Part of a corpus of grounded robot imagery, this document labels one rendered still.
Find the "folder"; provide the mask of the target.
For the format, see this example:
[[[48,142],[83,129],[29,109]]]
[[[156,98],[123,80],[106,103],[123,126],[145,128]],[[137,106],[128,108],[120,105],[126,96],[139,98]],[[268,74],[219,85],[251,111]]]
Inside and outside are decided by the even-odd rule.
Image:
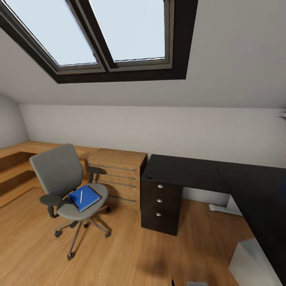
[[[81,191],[83,194],[82,201],[80,202]],[[87,186],[82,186],[81,188],[72,191],[67,197],[80,213],[100,200],[100,197]]]

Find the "swivel chair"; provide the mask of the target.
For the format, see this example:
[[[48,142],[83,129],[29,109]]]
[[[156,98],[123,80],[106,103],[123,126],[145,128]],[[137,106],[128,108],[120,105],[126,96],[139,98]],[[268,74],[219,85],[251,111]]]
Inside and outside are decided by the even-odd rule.
[[[94,166],[86,167],[86,171],[90,172],[90,176],[89,183],[85,184],[85,186],[95,192],[100,197],[100,200],[80,213],[67,197],[69,193],[75,191],[76,188],[81,185],[83,180],[83,168],[73,145],[67,143],[56,146],[30,157],[29,160],[46,193],[46,195],[40,197],[40,203],[48,206],[50,217],[57,218],[61,216],[71,220],[55,229],[55,237],[60,235],[59,229],[67,225],[70,225],[70,228],[74,228],[80,221],[75,238],[67,255],[68,261],[73,258],[72,249],[82,224],[84,228],[87,228],[89,221],[104,231],[106,238],[110,237],[110,233],[107,230],[90,219],[93,214],[104,208],[107,208],[106,211],[108,213],[111,210],[108,206],[102,207],[108,197],[108,188],[102,184],[92,183],[93,174],[100,173],[99,168]],[[53,206],[57,206],[55,215]]]

